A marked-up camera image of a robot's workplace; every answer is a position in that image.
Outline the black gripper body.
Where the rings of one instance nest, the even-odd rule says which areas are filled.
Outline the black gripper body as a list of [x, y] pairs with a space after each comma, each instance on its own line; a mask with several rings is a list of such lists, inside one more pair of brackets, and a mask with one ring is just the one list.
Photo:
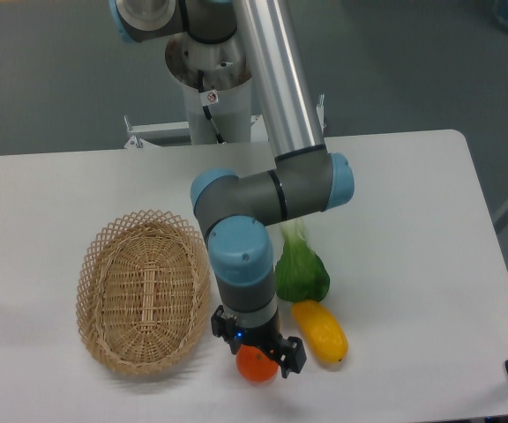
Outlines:
[[266, 356], [275, 356], [279, 349], [280, 318], [274, 315], [268, 322], [254, 328], [237, 326], [235, 319], [230, 320], [230, 334], [228, 341], [230, 352], [237, 355], [243, 345], [253, 346]]

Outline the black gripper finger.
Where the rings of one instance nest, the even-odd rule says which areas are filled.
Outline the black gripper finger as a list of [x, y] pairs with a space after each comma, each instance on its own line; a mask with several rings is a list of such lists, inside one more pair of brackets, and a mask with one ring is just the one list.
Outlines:
[[212, 334], [221, 338], [233, 355], [237, 355], [241, 347], [241, 331], [236, 326], [234, 317], [227, 317], [224, 307], [219, 305], [211, 316]]
[[272, 338], [267, 352], [268, 358], [278, 364], [283, 379], [291, 373], [300, 374], [307, 360], [303, 341], [298, 337]]

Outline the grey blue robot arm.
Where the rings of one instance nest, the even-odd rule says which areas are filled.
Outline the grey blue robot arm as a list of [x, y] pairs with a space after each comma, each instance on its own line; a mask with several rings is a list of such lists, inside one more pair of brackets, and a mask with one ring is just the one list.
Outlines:
[[241, 178], [227, 169], [192, 183], [193, 212], [205, 239], [221, 305], [212, 331], [232, 352], [257, 347], [283, 375], [300, 373], [303, 342], [280, 334], [270, 225], [347, 203], [355, 191], [347, 159], [327, 151], [310, 102], [294, 29], [282, 1], [113, 1], [110, 13], [127, 41], [188, 35], [205, 52], [190, 54], [195, 83], [215, 68], [232, 40], [258, 86], [273, 169]]

